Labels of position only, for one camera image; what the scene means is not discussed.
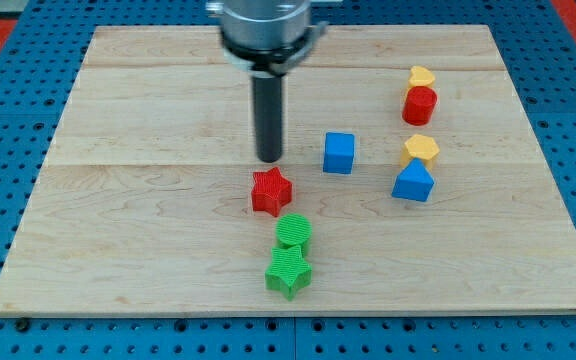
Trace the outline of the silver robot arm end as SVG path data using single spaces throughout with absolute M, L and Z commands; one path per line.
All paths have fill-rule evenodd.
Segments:
M 210 0 L 228 62 L 257 78 L 280 78 L 304 62 L 328 23 L 312 22 L 310 0 Z

